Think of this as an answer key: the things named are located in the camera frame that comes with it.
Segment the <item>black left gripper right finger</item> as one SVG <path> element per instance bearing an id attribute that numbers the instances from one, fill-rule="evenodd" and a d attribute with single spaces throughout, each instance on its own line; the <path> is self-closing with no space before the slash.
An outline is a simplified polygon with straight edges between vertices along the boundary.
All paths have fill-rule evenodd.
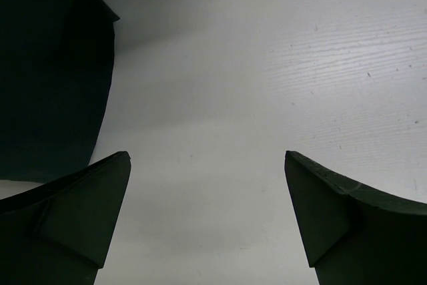
<path id="1" fill-rule="evenodd" d="M 288 151 L 284 170 L 319 284 L 425 284 L 426 204 Z"/>

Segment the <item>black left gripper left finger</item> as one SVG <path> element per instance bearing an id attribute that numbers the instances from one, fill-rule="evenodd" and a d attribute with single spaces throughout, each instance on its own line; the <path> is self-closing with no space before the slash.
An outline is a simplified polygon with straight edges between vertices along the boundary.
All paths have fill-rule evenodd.
<path id="1" fill-rule="evenodd" d="M 94 284 L 131 173 L 127 152 L 1 200 L 1 283 Z"/>

